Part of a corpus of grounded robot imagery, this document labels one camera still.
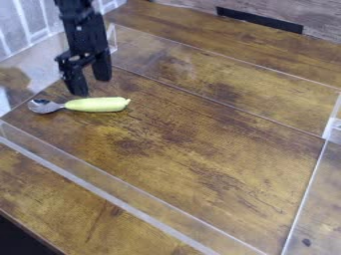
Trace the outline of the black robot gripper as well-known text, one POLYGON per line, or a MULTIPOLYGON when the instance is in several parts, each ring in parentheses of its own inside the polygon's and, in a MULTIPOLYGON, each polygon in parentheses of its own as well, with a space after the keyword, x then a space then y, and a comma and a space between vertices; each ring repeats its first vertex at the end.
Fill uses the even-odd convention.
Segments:
POLYGON ((68 50, 56 57, 61 78, 69 93, 78 97, 88 95, 82 68, 92 66, 97 81, 112 78, 110 52, 105 23, 94 10, 93 0, 53 0, 64 26, 68 50))

